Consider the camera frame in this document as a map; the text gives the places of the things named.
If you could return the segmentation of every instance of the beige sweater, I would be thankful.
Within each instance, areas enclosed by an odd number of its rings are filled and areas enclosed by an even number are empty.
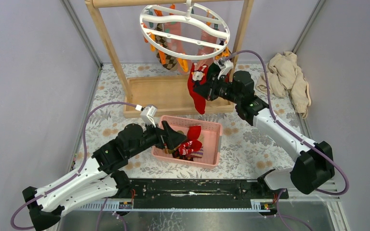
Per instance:
[[[284,52],[284,55],[276,54],[267,64],[267,77],[270,93],[285,97],[285,90],[289,90],[295,111],[302,113],[303,118],[307,118],[311,99],[308,83],[297,65],[297,55],[290,51]],[[260,73],[256,89],[266,94],[266,79],[263,72]]]

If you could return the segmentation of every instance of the red sock with cartoon face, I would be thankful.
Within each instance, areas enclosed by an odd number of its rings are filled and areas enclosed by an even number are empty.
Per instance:
[[[191,71],[188,78],[189,95],[194,100],[195,109],[199,114],[205,114],[206,101],[205,98],[194,92],[194,87],[202,85],[206,82],[206,75],[208,74],[208,66],[203,65],[198,70],[195,70],[196,63],[192,64]]]

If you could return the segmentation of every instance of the wooden pole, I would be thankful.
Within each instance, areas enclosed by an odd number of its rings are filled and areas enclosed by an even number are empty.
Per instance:
[[[243,39],[246,35],[246,29],[248,27],[251,8],[254,0],[245,0],[243,3],[242,13],[240,15],[238,31],[236,32],[235,44],[233,45],[233,53],[239,51],[242,48]],[[232,59],[233,69],[230,72],[230,81],[233,80],[233,73],[235,72],[236,63],[238,62],[238,56]]]
[[[106,25],[104,24],[103,17],[101,16],[99,9],[93,6],[92,1],[93,0],[85,1],[87,9],[89,10],[90,15],[92,16],[92,19],[97,28],[98,34],[100,35],[100,38],[104,43],[107,53],[110,56],[111,63],[113,64],[114,69],[116,70],[117,76],[119,77],[121,81],[122,87],[125,92],[125,96],[127,97],[127,102],[131,102],[132,101],[131,87],[127,82],[127,78],[125,77],[124,71],[122,70],[119,57],[117,56],[116,50],[114,49],[113,43],[111,42],[111,38],[110,38],[110,35],[108,34]]]
[[[192,0],[192,3],[235,0]],[[93,0],[95,8],[186,3],[186,0]]]

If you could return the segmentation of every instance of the plastic basket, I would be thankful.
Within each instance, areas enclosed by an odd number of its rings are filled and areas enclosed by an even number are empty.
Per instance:
[[[181,130],[185,134],[188,133],[190,126],[201,125],[202,126],[201,135],[204,136],[203,157],[194,158],[194,161],[180,160],[173,158],[172,154],[166,154],[164,150],[152,147],[151,153],[156,159],[166,162],[190,165],[195,167],[203,167],[208,169],[212,169],[219,164],[223,130],[222,124],[196,119],[163,115],[159,120],[160,127],[162,127],[161,121],[163,120],[166,120],[170,127],[175,131]]]

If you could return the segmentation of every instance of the black and white robotic arm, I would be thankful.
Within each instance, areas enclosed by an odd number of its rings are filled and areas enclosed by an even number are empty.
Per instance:
[[[297,188],[309,194],[334,176],[333,166],[303,145],[304,141],[310,143],[332,159],[331,147],[326,142],[317,143],[277,116],[274,118],[268,104],[254,94],[254,82],[248,72],[236,71],[233,81],[226,82],[226,74],[233,64],[222,60],[215,63],[209,67],[206,83],[194,88],[194,91],[208,101],[221,97],[235,103],[241,119],[270,136],[295,162],[293,168],[273,169],[259,177],[262,191]],[[27,206],[37,231],[51,227],[70,211],[100,198],[129,198],[130,179],[119,169],[127,165],[130,158],[152,146],[174,149],[186,140],[185,135],[174,131],[166,121],[162,121],[163,128],[157,127],[153,120],[154,106],[141,109],[145,130],[138,124],[129,124],[115,139],[87,158],[79,169],[44,187],[23,190],[26,202],[38,198]]]

